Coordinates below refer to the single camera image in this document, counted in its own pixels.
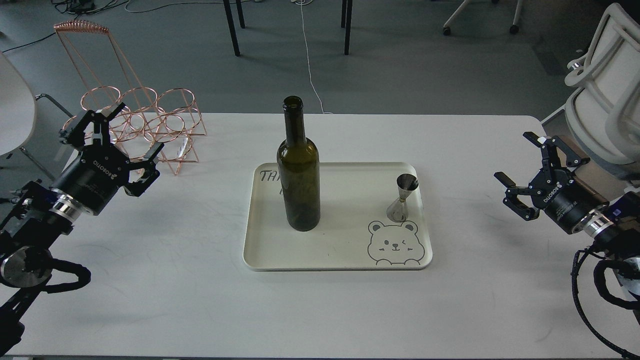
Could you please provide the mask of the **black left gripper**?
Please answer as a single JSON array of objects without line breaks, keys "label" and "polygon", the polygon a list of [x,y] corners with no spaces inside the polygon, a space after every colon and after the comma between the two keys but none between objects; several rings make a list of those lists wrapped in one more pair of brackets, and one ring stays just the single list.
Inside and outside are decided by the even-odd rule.
[{"label": "black left gripper", "polygon": [[[52,183],[52,189],[71,196],[87,212],[99,215],[120,187],[128,196],[139,198],[160,177],[158,155],[163,142],[153,142],[141,161],[130,162],[125,153],[112,144],[110,121],[126,107],[119,103],[108,115],[87,110],[71,119],[66,128],[58,132],[59,142],[79,151],[78,156]],[[86,130],[92,125],[91,143],[86,143]],[[140,178],[128,182],[129,173],[142,170]]]}]

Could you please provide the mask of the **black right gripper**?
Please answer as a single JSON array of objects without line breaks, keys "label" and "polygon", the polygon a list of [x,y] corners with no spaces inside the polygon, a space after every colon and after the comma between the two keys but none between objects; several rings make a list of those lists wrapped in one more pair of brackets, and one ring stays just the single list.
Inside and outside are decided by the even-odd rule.
[{"label": "black right gripper", "polygon": [[[581,231],[579,223],[585,216],[610,204],[574,176],[573,171],[588,164],[591,158],[566,136],[538,136],[532,131],[522,136],[541,151],[541,167],[528,187],[517,186],[502,171],[494,173],[494,178],[506,188],[502,203],[525,221],[537,219],[542,210],[567,234]],[[518,198],[520,195],[531,196],[535,207],[528,207]]]}]

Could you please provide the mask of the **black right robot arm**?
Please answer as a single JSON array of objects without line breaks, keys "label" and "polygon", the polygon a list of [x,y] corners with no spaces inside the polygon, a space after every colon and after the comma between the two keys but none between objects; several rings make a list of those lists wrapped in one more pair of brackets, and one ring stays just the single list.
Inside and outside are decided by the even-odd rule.
[{"label": "black right robot arm", "polygon": [[494,177],[505,186],[503,204],[526,221],[544,212],[565,233],[583,231],[593,251],[605,259],[594,267],[594,284],[602,299],[626,310],[639,309],[639,195],[629,191],[610,203],[576,175],[590,158],[564,136],[523,137],[541,151],[541,168],[527,186],[517,186],[503,172]]}]

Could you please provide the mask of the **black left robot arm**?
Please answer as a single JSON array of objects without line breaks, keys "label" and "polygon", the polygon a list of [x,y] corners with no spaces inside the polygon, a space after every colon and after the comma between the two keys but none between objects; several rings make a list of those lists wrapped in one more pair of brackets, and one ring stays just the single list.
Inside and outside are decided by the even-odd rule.
[{"label": "black left robot arm", "polygon": [[73,230],[81,214],[99,215],[119,189],[141,196],[160,176],[156,168],[162,142],[153,142],[140,161],[133,161],[112,142],[110,123],[125,109],[110,114],[88,110],[60,132],[61,142],[77,157],[51,187],[28,182],[1,222],[1,284],[16,293],[0,309],[1,354],[21,341],[22,316],[42,292],[70,292],[88,285],[89,269],[54,258],[50,247]]}]

